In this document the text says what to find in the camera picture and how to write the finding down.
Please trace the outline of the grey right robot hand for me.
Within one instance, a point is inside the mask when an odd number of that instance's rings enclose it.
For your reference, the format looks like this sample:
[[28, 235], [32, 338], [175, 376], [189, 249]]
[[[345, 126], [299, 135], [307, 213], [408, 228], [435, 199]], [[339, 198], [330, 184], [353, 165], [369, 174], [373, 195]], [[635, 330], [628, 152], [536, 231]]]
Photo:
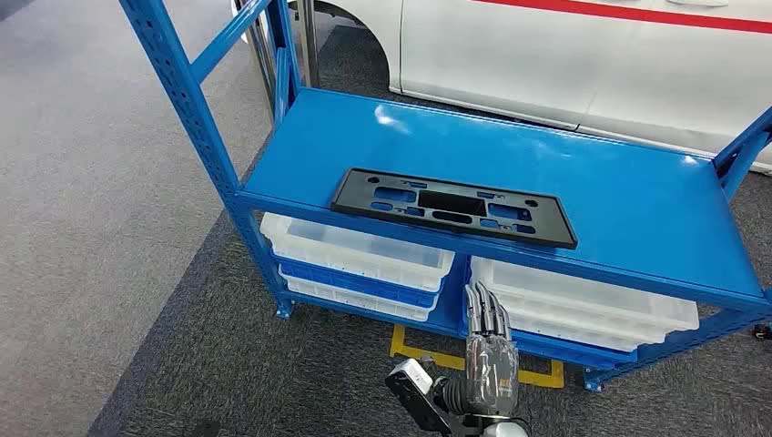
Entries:
[[466, 285], [465, 292], [466, 399], [475, 414], [508, 417], [518, 400], [519, 368], [508, 311], [480, 281]]

